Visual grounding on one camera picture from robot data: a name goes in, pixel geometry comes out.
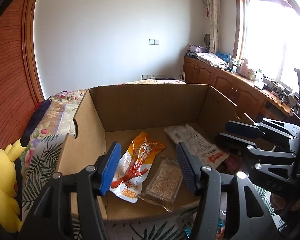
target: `orange label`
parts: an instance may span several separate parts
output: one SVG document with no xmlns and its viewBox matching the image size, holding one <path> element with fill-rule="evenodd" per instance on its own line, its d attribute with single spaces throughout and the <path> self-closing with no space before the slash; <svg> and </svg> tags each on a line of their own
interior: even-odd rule
<svg viewBox="0 0 300 240">
<path fill-rule="evenodd" d="M 135 198 L 135 196 L 137 195 L 136 193 L 134 193 L 133 191 L 131 190 L 128 190 L 128 189 L 123 189 L 122 191 L 122 195 L 126 196 L 126 197 L 129 197 L 129 198 Z"/>
</svg>

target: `curtain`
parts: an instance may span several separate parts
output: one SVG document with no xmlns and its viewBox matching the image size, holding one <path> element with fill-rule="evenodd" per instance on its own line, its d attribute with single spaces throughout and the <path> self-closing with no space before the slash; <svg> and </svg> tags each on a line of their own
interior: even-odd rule
<svg viewBox="0 0 300 240">
<path fill-rule="evenodd" d="M 218 20 L 220 0 L 207 0 L 210 17 L 210 51 L 219 52 Z"/>
</svg>

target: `snack package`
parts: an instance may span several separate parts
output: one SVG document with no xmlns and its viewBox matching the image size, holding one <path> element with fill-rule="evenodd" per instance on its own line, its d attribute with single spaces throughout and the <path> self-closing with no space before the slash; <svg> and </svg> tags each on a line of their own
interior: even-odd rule
<svg viewBox="0 0 300 240">
<path fill-rule="evenodd" d="M 217 168 L 229 156 L 229 154 L 208 142 L 188 124 L 185 126 L 170 126 L 164 131 L 175 144 L 184 142 L 189 152 L 198 156 L 204 165 Z"/>
<path fill-rule="evenodd" d="M 123 200 L 135 203 L 141 193 L 141 184 L 148 176 L 155 156 L 165 144 L 141 132 L 122 156 L 112 180 L 110 191 Z"/>
<path fill-rule="evenodd" d="M 164 159 L 156 174 L 146 187 L 144 197 L 165 208 L 173 209 L 173 203 L 183 179 L 182 172 L 177 161 L 164 156 L 162 158 Z"/>
</svg>

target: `wooden cabinet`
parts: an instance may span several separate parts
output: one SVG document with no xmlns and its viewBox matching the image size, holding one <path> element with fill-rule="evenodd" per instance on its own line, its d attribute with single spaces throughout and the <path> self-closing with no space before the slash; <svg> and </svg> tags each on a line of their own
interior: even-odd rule
<svg viewBox="0 0 300 240">
<path fill-rule="evenodd" d="M 185 82 L 188 84 L 194 83 L 194 72 L 197 68 L 198 61 L 194 58 L 185 57 L 183 71 L 185 72 Z"/>
<path fill-rule="evenodd" d="M 254 87 L 238 82 L 233 94 L 233 101 L 237 105 L 236 113 L 239 117 L 246 113 L 255 120 L 265 99 Z"/>
<path fill-rule="evenodd" d="M 198 79 L 196 83 L 212 85 L 215 73 L 216 67 L 209 66 L 204 62 L 198 62 Z"/>
<path fill-rule="evenodd" d="M 238 81 L 235 77 L 232 77 L 231 75 L 218 69 L 214 75 L 212 86 L 230 100 L 233 100 L 233 95 L 237 84 Z"/>
</svg>

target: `yellow plush toy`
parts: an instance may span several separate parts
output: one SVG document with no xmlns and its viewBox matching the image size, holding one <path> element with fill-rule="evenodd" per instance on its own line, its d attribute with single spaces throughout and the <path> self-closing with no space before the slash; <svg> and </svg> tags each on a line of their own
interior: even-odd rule
<svg viewBox="0 0 300 240">
<path fill-rule="evenodd" d="M 22 222 L 19 220 L 20 208 L 14 199 L 18 186 L 14 161 L 20 157 L 25 148 L 20 140 L 5 150 L 0 149 L 0 224 L 8 233 L 20 231 Z"/>
</svg>

